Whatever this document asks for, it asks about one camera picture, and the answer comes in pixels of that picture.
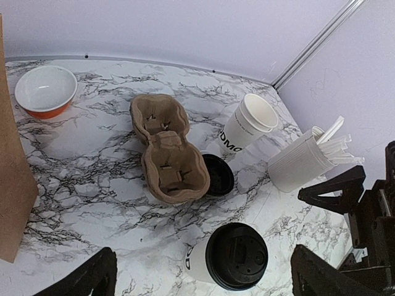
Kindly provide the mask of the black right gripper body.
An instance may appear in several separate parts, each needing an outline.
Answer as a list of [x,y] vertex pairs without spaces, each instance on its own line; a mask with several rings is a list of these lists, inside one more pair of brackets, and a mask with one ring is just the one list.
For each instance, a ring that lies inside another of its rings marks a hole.
[[366,190],[356,210],[354,247],[365,249],[360,262],[350,254],[338,270],[383,295],[394,295],[394,144],[385,149],[386,179]]

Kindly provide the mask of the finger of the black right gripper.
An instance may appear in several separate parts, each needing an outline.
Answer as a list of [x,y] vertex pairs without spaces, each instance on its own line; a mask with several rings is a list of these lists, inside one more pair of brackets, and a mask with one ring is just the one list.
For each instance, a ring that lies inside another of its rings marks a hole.
[[363,166],[356,165],[325,182],[302,188],[297,197],[309,205],[331,212],[349,213],[364,193],[365,178]]

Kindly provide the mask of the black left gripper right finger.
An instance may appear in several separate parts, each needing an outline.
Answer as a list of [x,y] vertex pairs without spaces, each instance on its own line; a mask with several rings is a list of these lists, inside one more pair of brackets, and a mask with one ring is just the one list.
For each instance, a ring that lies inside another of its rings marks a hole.
[[306,246],[298,244],[291,256],[294,295],[388,295],[340,273]]

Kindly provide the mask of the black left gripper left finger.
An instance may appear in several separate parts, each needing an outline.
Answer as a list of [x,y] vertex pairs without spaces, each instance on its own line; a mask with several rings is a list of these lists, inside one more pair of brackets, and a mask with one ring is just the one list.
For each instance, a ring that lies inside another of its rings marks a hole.
[[69,275],[37,295],[114,295],[116,282],[116,253],[104,247]]

